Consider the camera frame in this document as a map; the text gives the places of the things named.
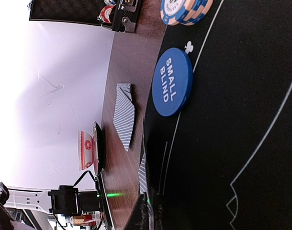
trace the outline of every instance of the poker chip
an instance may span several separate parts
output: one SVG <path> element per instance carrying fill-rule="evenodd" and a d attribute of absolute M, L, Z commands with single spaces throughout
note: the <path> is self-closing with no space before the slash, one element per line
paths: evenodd
<path fill-rule="evenodd" d="M 98 15 L 98 19 L 99 19 L 100 21 L 103 21 L 101 15 Z"/>
<path fill-rule="evenodd" d="M 166 50 L 157 62 L 152 98 L 162 116 L 178 113 L 187 102 L 193 81 L 192 64 L 188 55 L 178 48 Z"/>
<path fill-rule="evenodd" d="M 197 12 L 198 12 L 198 15 L 201 14 L 201 12 L 203 11 L 204 6 L 206 5 L 206 2 L 207 1 L 208 0 L 196 0 L 195 3 L 194 3 L 194 5 L 193 5 L 193 7 L 192 7 L 192 9 L 188 13 L 188 15 L 186 15 L 186 17 L 183 18 L 182 22 L 188 21 Z"/>
<path fill-rule="evenodd" d="M 108 6 L 105 6 L 101 10 L 101 12 L 100 12 L 100 18 L 102 19 L 102 21 L 104 23 L 112 23 L 111 20 L 110 20 L 110 14 L 111 14 L 111 12 L 112 12 L 112 10 L 113 10 L 114 7 L 115 7 L 115 5 L 113 5 L 113 6 L 108 5 Z"/>
<path fill-rule="evenodd" d="M 212 6 L 213 0 L 203 0 L 202 5 L 204 4 L 204 1 L 206 1 L 205 3 L 205 7 L 202 10 L 202 12 L 200 14 L 198 14 L 198 12 L 196 11 L 196 13 L 191 17 L 191 19 L 189 19 L 187 22 L 181 22 L 181 24 L 183 25 L 194 25 L 196 23 L 198 23 L 209 11 L 209 9 Z"/>
<path fill-rule="evenodd" d="M 103 0 L 103 1 L 106 5 L 110 5 L 110 6 L 115 5 L 115 1 L 113 1 L 113 0 Z"/>
<path fill-rule="evenodd" d="M 177 25 L 189 14 L 195 0 L 162 0 L 161 18 L 166 25 Z"/>

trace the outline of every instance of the black case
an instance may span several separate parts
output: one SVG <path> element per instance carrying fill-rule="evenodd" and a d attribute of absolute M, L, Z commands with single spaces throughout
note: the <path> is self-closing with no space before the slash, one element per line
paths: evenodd
<path fill-rule="evenodd" d="M 122 23 L 124 17 L 136 23 L 142 0 L 135 1 L 135 12 L 123 11 L 118 0 L 113 15 L 112 24 L 98 20 L 101 10 L 106 6 L 103 0 L 32 0 L 30 6 L 30 21 L 51 21 L 65 23 L 81 23 L 95 26 L 104 26 L 113 31 L 124 32 Z"/>

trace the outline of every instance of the playing card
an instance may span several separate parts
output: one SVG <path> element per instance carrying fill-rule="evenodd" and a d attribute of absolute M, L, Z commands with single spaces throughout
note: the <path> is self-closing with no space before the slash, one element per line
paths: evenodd
<path fill-rule="evenodd" d="M 131 93 L 129 93 L 129 92 L 127 92 L 126 90 L 123 90 L 122 88 L 121 88 L 121 91 L 127 96 L 127 98 L 132 102 L 132 95 L 131 95 Z"/>
<path fill-rule="evenodd" d="M 131 84 L 130 83 L 118 83 L 117 87 L 120 87 L 122 90 L 131 93 Z"/>
<path fill-rule="evenodd" d="M 130 99 L 117 87 L 113 123 L 126 151 L 129 150 L 134 127 L 135 108 Z"/>
<path fill-rule="evenodd" d="M 146 154 L 143 151 L 142 160 L 138 169 L 138 177 L 140 181 L 140 194 L 148 192 L 146 179 Z"/>

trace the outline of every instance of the black felt table surface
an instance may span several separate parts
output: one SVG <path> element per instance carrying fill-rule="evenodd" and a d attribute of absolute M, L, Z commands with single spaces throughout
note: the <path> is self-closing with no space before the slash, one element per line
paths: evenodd
<path fill-rule="evenodd" d="M 163 225 L 292 230 L 292 0 L 214 0 L 197 25 L 167 28 L 160 55 L 188 41 L 188 103 L 162 117 L 150 92 L 145 116 Z"/>

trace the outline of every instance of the wooden surface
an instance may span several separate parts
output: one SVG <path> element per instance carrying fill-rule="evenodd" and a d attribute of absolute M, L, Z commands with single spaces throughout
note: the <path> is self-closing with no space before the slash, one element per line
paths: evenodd
<path fill-rule="evenodd" d="M 124 228 L 138 197 L 142 121 L 165 29 L 160 18 L 160 2 L 145 0 L 136 33 L 116 33 L 113 42 L 102 114 L 107 143 L 107 162 L 102 177 L 106 193 L 124 194 L 108 198 L 115 230 Z M 135 127 L 128 152 L 113 125 L 117 83 L 133 85 Z"/>

